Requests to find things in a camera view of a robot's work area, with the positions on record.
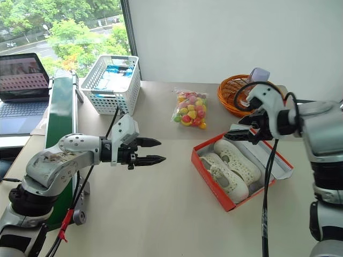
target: beige table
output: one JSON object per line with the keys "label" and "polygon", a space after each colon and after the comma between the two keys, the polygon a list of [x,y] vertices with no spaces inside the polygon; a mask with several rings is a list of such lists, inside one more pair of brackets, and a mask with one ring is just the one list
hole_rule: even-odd
{"label": "beige table", "polygon": [[[208,92],[208,129],[170,123],[174,87]],[[142,137],[161,146],[140,149],[140,155],[159,154],[167,160],[152,167],[127,170],[101,163],[90,177],[87,223],[71,225],[57,256],[261,256],[260,194],[225,212],[190,162],[193,146],[226,131],[238,119],[217,100],[217,85],[141,83],[134,114]],[[79,131],[104,135],[111,117],[98,115],[87,98],[79,107]],[[27,161],[44,146],[32,136],[8,177],[20,178]],[[302,142],[282,141],[279,151],[294,165],[293,176],[269,191],[270,256],[308,256],[315,240],[308,229],[313,181]],[[0,185],[0,212],[15,185]],[[55,239],[48,233],[41,256]]]}

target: white shoe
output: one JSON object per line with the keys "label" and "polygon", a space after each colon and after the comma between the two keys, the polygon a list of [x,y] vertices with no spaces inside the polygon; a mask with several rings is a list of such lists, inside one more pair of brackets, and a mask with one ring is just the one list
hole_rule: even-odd
{"label": "white shoe", "polygon": [[214,144],[214,152],[220,156],[231,171],[237,173],[249,186],[261,177],[261,171],[247,159],[241,151],[227,140],[218,140]]}
{"label": "white shoe", "polygon": [[217,154],[208,153],[200,157],[213,179],[225,190],[234,203],[245,200],[249,189],[245,182],[223,163]]}

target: red shoebox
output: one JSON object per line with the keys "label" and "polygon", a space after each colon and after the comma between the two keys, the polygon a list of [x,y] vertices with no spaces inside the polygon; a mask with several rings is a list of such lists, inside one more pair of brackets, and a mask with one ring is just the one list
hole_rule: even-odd
{"label": "red shoebox", "polygon": [[[233,124],[230,129],[247,128],[241,125]],[[259,169],[263,172],[261,178],[257,182],[254,182],[249,186],[248,198],[238,204],[234,204],[231,201],[230,197],[225,193],[225,191],[213,180],[211,174],[205,169],[204,165],[201,162],[201,159],[199,158],[202,154],[212,152],[213,144],[219,139],[225,139],[223,138],[224,134],[225,133],[220,134],[215,138],[212,138],[194,147],[191,160],[207,185],[210,187],[215,197],[217,197],[218,201],[223,206],[224,210],[230,211],[244,204],[246,201],[249,201],[255,195],[264,190],[264,170],[273,147],[266,141],[260,141],[257,145],[253,145],[250,142],[228,140],[233,143],[245,157],[247,157],[256,166],[258,166]],[[277,152],[273,163],[270,185],[274,184],[275,180],[289,178],[292,173],[293,166],[280,153]]]}

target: laptop screen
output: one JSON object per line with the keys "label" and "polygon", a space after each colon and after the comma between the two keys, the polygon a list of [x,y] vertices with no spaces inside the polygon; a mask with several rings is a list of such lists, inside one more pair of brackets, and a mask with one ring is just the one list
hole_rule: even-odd
{"label": "laptop screen", "polygon": [[48,87],[49,76],[36,54],[0,56],[2,101],[47,99]]}

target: plastic bag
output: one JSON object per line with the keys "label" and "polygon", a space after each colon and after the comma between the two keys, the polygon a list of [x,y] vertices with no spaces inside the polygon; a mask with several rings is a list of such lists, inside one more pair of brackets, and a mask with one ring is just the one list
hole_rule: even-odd
{"label": "plastic bag", "polygon": [[177,94],[177,105],[172,120],[184,126],[205,129],[208,94],[179,88],[175,89],[175,93]]}

